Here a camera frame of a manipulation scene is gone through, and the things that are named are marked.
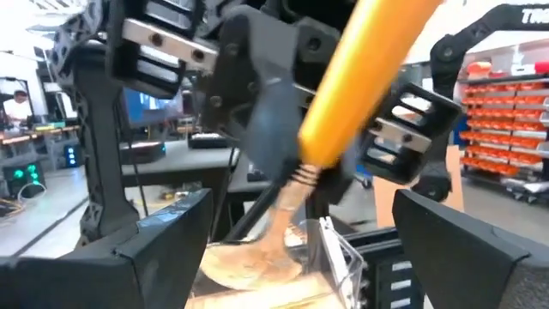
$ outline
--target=computer screen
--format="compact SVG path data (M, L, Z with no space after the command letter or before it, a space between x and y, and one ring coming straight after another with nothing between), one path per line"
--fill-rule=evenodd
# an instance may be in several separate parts
M173 99L162 100L125 88L123 99L132 128L161 124L184 116L181 92Z

